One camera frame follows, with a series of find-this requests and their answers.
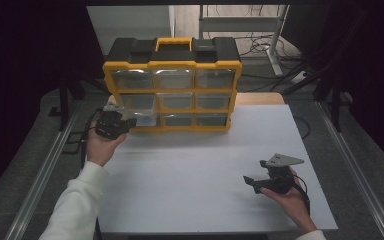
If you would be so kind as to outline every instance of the aluminum rail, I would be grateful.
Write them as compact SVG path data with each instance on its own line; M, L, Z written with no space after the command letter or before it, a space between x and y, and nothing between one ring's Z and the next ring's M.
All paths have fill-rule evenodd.
M74 102L74 106L72 107L73 114L69 119L66 127L58 133L55 142L51 147L51 150L49 151L38 174L36 175L35 180L33 181L32 186L30 187L29 192L24 199L23 204L18 210L17 216L15 216L15 219L9 228L9 231L5 237L6 240L18 240L23 237L30 219L33 216L34 210L36 209L36 206L46 187L46 184L48 183L49 177L52 174L58 157L64 147L65 141L67 140L71 128L74 125L80 105L81 103Z
M371 212L376 224L379 227L380 232L384 238L384 207L364 176L360 166L354 155L352 154L351 149L349 148L347 142L340 132L336 131L336 128L333 126L330 121L330 114L327 107L319 101L315 102L320 114L323 117L323 120L336 144L339 152L352 176L354 182L357 185L364 201L366 202L369 211Z

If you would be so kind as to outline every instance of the metal frame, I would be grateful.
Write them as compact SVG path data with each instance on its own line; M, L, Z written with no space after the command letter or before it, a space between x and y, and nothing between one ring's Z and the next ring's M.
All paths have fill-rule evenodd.
M376 196L376 193L373 191L366 177L364 176L360 166L357 163L356 158L352 154L351 149L349 148L347 142L342 136L341 132L337 131L335 126L330 121L329 110L325 104L322 104L319 101L315 102L316 107L318 108L327 129L329 130L333 141L335 142L338 150L342 156L342 159L345 162L352 178L354 179L355 184L357 185L358 190L361 193L364 201L371 212L373 219L379 227L380 232L384 238L384 207Z
M281 5L280 15L277 17L204 17L204 5L199 5L199 38L204 38L204 32L274 32L266 54L275 76L282 77L283 72L275 50L288 6Z
M75 120L77 119L77 113L80 108L81 103L74 103L73 114L69 118L67 125L63 131L60 131L52 145L51 150L49 151L45 161L43 162L36 178L30 187L29 192L27 193L24 201L18 210L17 216L15 216L14 221L12 222L11 227L5 237L5 240L16 240L22 239L24 232L29 225L30 219L33 216L34 210L36 209L37 204L42 196L43 191L45 190L46 184L48 183L49 177L54 170L55 164L58 160L58 157L64 147L65 141L71 131L71 128L74 125Z

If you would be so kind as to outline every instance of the hand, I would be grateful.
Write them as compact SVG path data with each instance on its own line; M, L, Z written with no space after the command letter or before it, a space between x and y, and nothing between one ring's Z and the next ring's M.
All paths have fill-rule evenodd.
M291 172L293 175L297 175L292 168ZM294 181L298 186L301 186L296 177L294 177ZM283 208L286 215L288 215L297 225L301 234L317 230L313 220L311 220L310 215L307 212L304 199L298 190L291 188L289 192L283 195L275 193L267 188L261 188L260 191L267 197L276 201Z
M95 133L96 122L90 125L86 155L89 162L104 166L113 156L115 148L126 139L126 134L121 134L115 140L105 139Z

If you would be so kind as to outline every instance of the yellow storage organizer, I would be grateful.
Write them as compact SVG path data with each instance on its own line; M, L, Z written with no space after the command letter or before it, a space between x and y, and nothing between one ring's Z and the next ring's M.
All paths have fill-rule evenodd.
M138 120L133 131L230 128L242 72L233 38L118 38L103 69L123 118Z

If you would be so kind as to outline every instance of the black curtain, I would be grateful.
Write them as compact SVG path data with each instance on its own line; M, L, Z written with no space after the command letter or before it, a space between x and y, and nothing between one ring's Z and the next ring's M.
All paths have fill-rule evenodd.
M343 63L344 89L359 124L384 151L384 3L371 8Z
M85 6L0 3L0 176L31 129L41 97L65 77L81 99L79 81L102 78L103 62Z

